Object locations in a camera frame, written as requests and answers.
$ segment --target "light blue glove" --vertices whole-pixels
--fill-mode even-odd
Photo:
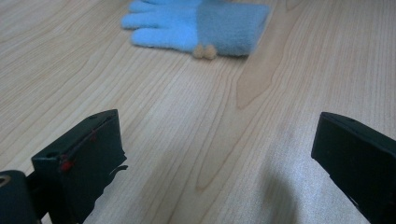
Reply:
[[[187,52],[212,48],[220,55],[249,55],[269,13],[264,5],[220,0],[146,1],[132,2],[132,13],[121,20],[122,28],[135,29],[132,43]]]

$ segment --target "wood grain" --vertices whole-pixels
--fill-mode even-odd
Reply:
[[[396,138],[396,2],[250,2],[257,50],[211,62],[132,46],[129,1],[0,2],[0,168],[117,108],[129,168],[85,223],[368,223],[310,151],[321,111]]]

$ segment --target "glove finger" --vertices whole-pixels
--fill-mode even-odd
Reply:
[[[148,12],[155,10],[156,6],[150,3],[142,2],[140,0],[134,0],[131,5],[129,5],[130,12]]]
[[[155,4],[155,5],[165,5],[165,4],[172,4],[172,0],[143,0],[143,2],[147,2],[150,4]]]
[[[181,37],[182,35],[172,29],[142,28],[134,31],[131,41],[137,46],[182,51],[192,51],[197,45],[196,38],[190,38],[189,41],[180,41]]]
[[[159,28],[164,26],[163,20],[159,13],[145,12],[125,15],[121,19],[121,27],[123,29],[136,28]]]

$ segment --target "red mark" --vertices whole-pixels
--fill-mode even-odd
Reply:
[[[73,161],[64,161],[61,165],[61,171],[62,172],[67,172],[69,171],[72,167],[74,166]]]

